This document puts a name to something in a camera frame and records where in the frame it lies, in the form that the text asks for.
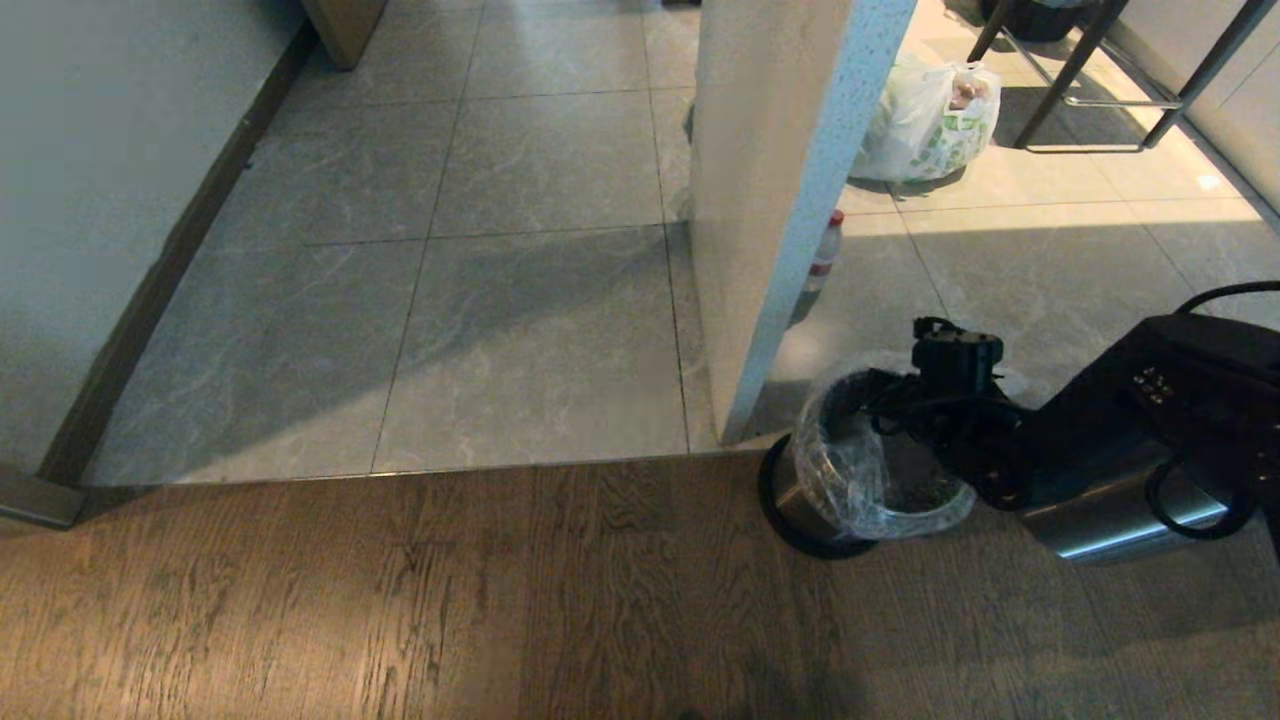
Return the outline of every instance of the trash can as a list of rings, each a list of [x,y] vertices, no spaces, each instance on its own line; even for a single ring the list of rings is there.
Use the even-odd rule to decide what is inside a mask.
[[[943,471],[929,448],[905,433],[881,434],[860,411],[870,373],[849,364],[823,373],[792,434],[760,465],[765,516],[814,557],[852,557],[876,541],[936,533],[973,510],[973,488]]]
[[[1097,0],[1030,0],[1023,1],[1009,17],[1005,28],[1025,42],[1057,42],[1071,32],[1085,5]],[[982,0],[982,18],[991,19],[1000,0]]]

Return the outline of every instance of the plastic bottle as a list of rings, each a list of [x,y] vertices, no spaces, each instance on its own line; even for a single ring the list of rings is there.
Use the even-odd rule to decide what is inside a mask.
[[[809,310],[813,310],[813,305],[818,302],[822,286],[827,282],[827,275],[831,274],[831,265],[836,261],[836,255],[840,254],[840,238],[842,237],[840,228],[844,223],[845,214],[833,210],[831,222],[827,223],[827,229],[822,233],[818,252],[813,258],[813,264],[809,265],[809,277],[804,281],[804,290],[800,291],[800,300],[796,301],[796,309],[791,313],[791,323],[787,327],[808,318]]]

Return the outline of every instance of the wooden floor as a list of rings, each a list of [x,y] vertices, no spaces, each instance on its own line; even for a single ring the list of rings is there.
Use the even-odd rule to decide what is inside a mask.
[[[0,716],[1277,716],[1257,532],[1082,569],[978,511],[823,562],[758,461],[104,492],[0,539]]]

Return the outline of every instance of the white wall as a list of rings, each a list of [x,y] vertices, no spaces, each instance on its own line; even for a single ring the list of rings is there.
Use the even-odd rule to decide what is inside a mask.
[[[302,18],[296,0],[5,4],[0,461],[40,464]]]
[[[760,393],[914,5],[703,6],[692,255],[723,442]]]
[[[1166,87],[1181,87],[1243,0],[1133,0],[1112,38]],[[1280,5],[1271,9],[1187,117],[1280,208]]]

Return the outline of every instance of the plastic bag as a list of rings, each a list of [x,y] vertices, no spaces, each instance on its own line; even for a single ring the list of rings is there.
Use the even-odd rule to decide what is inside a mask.
[[[890,70],[850,177],[920,182],[978,156],[1000,117],[1000,77],[982,63],[931,68],[914,56]]]
[[[810,386],[791,437],[801,492],[846,538],[906,538],[964,520],[977,498],[972,487],[945,473],[905,433],[881,436],[865,414],[854,413],[865,360],[838,363]],[[905,356],[876,360],[888,372],[911,369]]]

